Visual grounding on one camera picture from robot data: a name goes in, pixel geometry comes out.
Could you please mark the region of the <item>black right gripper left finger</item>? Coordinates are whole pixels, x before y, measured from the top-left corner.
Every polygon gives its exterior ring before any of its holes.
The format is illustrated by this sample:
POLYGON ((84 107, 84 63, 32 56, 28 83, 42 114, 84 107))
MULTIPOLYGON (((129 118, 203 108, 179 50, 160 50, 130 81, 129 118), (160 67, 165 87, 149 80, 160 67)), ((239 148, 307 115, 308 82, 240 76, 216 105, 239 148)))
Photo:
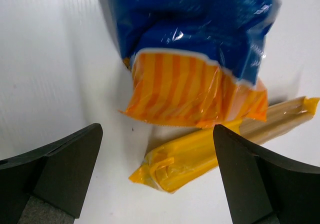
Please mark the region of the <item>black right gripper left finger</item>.
POLYGON ((103 138, 93 123, 0 161, 2 224, 72 224, 81 215, 103 138))

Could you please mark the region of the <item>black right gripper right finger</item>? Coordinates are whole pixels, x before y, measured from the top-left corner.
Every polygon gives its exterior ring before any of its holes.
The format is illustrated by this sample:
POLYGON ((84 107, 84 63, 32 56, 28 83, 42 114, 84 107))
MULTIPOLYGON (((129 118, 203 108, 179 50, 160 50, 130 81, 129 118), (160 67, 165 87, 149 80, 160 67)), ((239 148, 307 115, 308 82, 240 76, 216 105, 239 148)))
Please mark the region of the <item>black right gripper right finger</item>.
POLYGON ((234 224, 318 224, 320 168, 290 159, 218 124, 215 153, 234 224))

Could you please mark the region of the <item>blue and orange pasta bag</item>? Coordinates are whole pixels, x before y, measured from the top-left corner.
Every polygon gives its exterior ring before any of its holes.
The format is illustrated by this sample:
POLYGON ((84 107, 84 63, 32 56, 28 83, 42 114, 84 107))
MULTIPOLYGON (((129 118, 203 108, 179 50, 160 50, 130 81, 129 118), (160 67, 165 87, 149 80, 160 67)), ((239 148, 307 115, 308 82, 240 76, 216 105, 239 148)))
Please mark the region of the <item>blue and orange pasta bag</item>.
POLYGON ((108 0, 133 94, 124 114, 210 128, 265 121, 258 77, 280 0, 108 0))

